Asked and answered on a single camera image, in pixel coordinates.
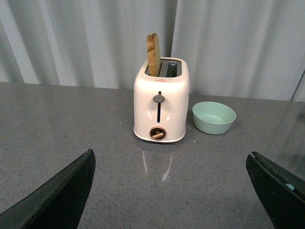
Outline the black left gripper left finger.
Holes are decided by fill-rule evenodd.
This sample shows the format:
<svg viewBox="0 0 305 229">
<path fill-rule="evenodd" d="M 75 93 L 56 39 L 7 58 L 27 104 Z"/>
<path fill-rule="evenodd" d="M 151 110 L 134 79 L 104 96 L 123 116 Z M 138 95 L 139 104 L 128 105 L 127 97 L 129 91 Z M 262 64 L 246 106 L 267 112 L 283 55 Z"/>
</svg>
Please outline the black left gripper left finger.
<svg viewBox="0 0 305 229">
<path fill-rule="evenodd" d="M 0 215 L 2 229 L 76 229 L 91 191 L 96 159 L 89 149 Z"/>
</svg>

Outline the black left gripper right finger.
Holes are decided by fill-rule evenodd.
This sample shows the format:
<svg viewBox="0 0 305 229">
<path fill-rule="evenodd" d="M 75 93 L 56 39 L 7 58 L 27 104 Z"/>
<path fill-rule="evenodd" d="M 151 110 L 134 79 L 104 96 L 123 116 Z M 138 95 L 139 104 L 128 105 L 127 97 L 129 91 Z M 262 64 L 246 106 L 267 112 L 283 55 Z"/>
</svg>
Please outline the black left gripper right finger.
<svg viewBox="0 0 305 229">
<path fill-rule="evenodd" d="M 305 181 L 258 152 L 246 159 L 254 190 L 276 229 L 305 227 Z"/>
</svg>

